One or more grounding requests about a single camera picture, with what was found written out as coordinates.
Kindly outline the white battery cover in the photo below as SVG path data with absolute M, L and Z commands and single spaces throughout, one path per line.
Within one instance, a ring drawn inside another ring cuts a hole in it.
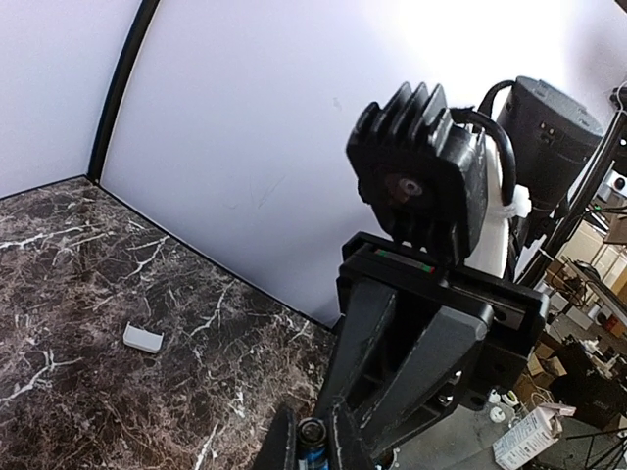
M 156 354 L 161 350 L 163 338 L 163 334 L 137 328 L 130 323 L 125 325 L 122 334 L 122 342 L 126 346 L 151 354 Z

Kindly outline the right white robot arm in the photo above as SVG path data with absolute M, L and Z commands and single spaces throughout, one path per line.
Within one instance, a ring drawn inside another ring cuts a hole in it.
M 547 322 L 514 280 L 603 136 L 586 109 L 521 76 L 475 108 L 401 85 L 370 103 L 346 153 L 381 236 L 354 235 L 336 281 L 344 319 L 315 412 L 344 402 L 373 459 L 514 385 Z

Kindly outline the blue battery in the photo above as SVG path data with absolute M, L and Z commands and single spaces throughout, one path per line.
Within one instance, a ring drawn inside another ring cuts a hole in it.
M 297 460 L 300 470 L 327 470 L 327 431 L 322 420 L 308 417 L 298 424 Z

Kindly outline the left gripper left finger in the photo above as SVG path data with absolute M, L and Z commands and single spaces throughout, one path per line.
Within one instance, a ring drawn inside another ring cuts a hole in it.
M 296 427 L 294 411 L 291 408 L 279 408 L 254 461 L 254 470 L 297 468 Z

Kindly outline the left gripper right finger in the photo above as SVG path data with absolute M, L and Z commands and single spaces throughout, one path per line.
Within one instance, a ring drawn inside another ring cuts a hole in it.
M 361 432 L 344 403 L 333 403 L 325 417 L 327 426 L 327 459 L 333 470 L 373 470 L 369 451 Z

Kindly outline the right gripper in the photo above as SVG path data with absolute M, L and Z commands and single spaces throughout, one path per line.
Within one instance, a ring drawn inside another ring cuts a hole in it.
M 509 388 L 545 327 L 546 295 L 360 232 L 336 280 L 343 314 L 314 409 L 337 399 L 372 455 Z

